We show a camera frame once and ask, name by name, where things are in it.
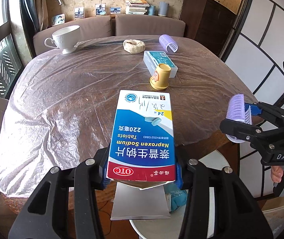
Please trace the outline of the white ceramic teacup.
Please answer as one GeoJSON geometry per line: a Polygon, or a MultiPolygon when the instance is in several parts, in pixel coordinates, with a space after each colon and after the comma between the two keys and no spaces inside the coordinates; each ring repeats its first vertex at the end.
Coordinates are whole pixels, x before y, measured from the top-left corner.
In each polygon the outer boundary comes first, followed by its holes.
{"type": "Polygon", "coordinates": [[[74,52],[77,48],[77,43],[80,41],[80,26],[71,25],[59,29],[52,33],[44,41],[47,48],[61,49],[63,55],[74,52]]]}

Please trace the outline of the brown sofa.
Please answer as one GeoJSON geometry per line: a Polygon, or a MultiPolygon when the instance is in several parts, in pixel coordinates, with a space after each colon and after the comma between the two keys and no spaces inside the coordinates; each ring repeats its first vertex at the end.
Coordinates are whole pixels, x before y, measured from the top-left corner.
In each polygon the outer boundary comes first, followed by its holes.
{"type": "Polygon", "coordinates": [[[162,16],[120,14],[114,18],[111,18],[111,16],[84,18],[49,27],[35,34],[33,45],[36,55],[38,56],[51,50],[51,48],[46,47],[44,44],[46,38],[51,37],[55,31],[71,25],[80,26],[81,41],[126,35],[166,34],[173,37],[182,37],[186,27],[186,23],[181,20],[162,16]]]}

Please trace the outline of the photo frame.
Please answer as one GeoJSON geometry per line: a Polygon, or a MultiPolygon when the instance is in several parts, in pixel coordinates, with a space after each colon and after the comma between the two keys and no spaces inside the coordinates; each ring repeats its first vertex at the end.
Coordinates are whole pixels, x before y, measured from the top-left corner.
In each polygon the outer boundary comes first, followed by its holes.
{"type": "Polygon", "coordinates": [[[83,19],[85,18],[85,7],[76,7],[74,8],[74,19],[83,19]]]}
{"type": "Polygon", "coordinates": [[[95,15],[102,16],[106,14],[106,4],[96,4],[95,5],[95,15]]]}
{"type": "Polygon", "coordinates": [[[65,14],[55,15],[51,18],[51,25],[57,26],[65,23],[65,14]]]}
{"type": "Polygon", "coordinates": [[[110,14],[121,14],[121,7],[110,7],[110,14]]]}

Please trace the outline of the stack of books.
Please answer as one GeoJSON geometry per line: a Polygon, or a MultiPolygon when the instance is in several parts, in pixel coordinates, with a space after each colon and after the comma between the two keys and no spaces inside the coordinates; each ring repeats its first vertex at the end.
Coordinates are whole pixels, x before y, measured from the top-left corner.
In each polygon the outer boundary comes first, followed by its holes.
{"type": "Polygon", "coordinates": [[[149,9],[149,3],[146,0],[125,0],[125,5],[127,15],[145,15],[149,9]]]}

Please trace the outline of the yellow plastic cup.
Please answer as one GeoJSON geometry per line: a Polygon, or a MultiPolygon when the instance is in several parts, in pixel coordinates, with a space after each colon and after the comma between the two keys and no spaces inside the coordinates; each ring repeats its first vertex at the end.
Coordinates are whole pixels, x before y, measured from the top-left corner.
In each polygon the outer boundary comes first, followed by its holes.
{"type": "Polygon", "coordinates": [[[171,73],[171,67],[167,64],[160,63],[156,67],[154,74],[149,79],[151,87],[156,90],[164,90],[168,88],[169,75],[171,73]]]}

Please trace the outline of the grey cylinder speaker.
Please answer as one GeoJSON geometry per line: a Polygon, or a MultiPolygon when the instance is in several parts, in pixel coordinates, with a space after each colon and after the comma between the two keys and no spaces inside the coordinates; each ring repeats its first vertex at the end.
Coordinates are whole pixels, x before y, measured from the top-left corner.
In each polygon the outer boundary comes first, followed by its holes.
{"type": "Polygon", "coordinates": [[[166,17],[168,14],[169,3],[161,1],[159,3],[158,16],[166,17]]]}

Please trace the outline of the teal wrapper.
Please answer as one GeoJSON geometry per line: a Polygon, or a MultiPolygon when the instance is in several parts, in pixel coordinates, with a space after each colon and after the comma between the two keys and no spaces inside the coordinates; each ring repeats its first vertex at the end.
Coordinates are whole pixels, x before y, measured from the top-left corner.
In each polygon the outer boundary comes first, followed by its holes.
{"type": "Polygon", "coordinates": [[[169,212],[174,212],[186,205],[187,191],[180,190],[175,184],[166,184],[164,187],[169,212]]]}

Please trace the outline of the leftmost photo frame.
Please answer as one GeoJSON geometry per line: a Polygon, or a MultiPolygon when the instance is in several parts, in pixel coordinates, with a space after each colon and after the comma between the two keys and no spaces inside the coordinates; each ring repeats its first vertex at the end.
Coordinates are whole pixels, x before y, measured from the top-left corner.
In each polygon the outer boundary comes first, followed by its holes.
{"type": "Polygon", "coordinates": [[[65,23],[65,14],[55,15],[51,18],[51,25],[57,26],[65,23]]]}

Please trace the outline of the purple comb hair roller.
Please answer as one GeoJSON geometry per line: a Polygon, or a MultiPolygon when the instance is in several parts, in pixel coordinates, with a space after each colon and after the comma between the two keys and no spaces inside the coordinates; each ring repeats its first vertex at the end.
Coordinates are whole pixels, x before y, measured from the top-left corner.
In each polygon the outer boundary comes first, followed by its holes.
{"type": "MultiPolygon", "coordinates": [[[[246,105],[243,94],[236,94],[230,99],[226,119],[252,125],[251,107],[250,105],[246,105]]],[[[244,140],[237,138],[233,134],[232,127],[229,128],[227,126],[225,132],[226,137],[231,142],[234,142],[236,144],[241,144],[244,142],[244,140]]]]}

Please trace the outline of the teal cup on shelf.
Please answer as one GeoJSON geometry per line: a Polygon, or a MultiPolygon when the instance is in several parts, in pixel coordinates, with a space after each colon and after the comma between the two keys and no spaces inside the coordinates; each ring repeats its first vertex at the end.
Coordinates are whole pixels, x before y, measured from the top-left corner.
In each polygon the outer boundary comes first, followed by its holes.
{"type": "Polygon", "coordinates": [[[148,15],[154,16],[155,14],[155,5],[150,5],[148,9],[148,15]]]}

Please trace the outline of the white trash bin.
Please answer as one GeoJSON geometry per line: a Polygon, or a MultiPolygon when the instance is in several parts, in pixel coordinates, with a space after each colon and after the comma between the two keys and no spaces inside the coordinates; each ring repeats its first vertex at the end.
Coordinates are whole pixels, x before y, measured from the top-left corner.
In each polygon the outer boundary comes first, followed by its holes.
{"type": "MultiPolygon", "coordinates": [[[[229,166],[226,158],[218,150],[212,151],[199,161],[209,168],[218,170],[229,166]]],[[[170,218],[132,219],[130,224],[139,235],[139,238],[178,238],[184,217],[186,200],[187,191],[176,199],[172,196],[173,212],[170,213],[170,218]]]]}

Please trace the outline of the teal dental floss box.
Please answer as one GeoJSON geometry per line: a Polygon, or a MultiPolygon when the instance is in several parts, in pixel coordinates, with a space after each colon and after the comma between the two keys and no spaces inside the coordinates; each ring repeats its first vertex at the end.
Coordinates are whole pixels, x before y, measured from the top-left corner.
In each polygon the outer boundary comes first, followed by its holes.
{"type": "Polygon", "coordinates": [[[173,63],[164,51],[144,51],[143,62],[145,63],[150,75],[153,75],[159,64],[166,64],[171,68],[170,78],[174,78],[178,67],[173,63]]]}

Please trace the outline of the white blue naproxen box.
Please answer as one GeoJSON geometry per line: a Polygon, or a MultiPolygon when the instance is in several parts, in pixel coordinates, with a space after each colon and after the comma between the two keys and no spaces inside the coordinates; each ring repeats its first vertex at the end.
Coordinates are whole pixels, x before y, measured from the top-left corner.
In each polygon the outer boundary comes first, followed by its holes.
{"type": "Polygon", "coordinates": [[[117,182],[111,219],[169,218],[163,187],[175,170],[170,95],[121,90],[106,173],[117,182]]]}

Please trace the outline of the dark wooden cabinet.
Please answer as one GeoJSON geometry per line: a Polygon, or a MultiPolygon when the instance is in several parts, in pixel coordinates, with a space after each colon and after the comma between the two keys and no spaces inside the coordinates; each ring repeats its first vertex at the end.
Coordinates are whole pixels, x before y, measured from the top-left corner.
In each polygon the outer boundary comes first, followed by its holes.
{"type": "Polygon", "coordinates": [[[179,19],[185,22],[184,37],[220,55],[236,14],[215,0],[183,0],[179,19]]]}

